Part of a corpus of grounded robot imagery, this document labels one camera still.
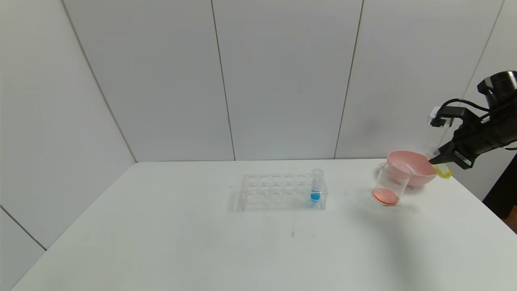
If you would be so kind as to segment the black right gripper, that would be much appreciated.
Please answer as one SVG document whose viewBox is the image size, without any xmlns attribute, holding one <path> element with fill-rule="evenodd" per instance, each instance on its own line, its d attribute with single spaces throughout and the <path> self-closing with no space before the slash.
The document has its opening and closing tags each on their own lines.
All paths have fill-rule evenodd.
<svg viewBox="0 0 517 291">
<path fill-rule="evenodd" d="M 440 147 L 432 147 L 428 161 L 431 164 L 455 162 L 460 168 L 472 168 L 475 160 L 482 154 L 499 148 L 495 138 L 496 127 L 501 116 L 487 115 L 484 118 L 471 118 L 460 115 L 447 115 L 454 120 L 459 118 L 462 125 L 454 133 L 451 141 Z"/>
</svg>

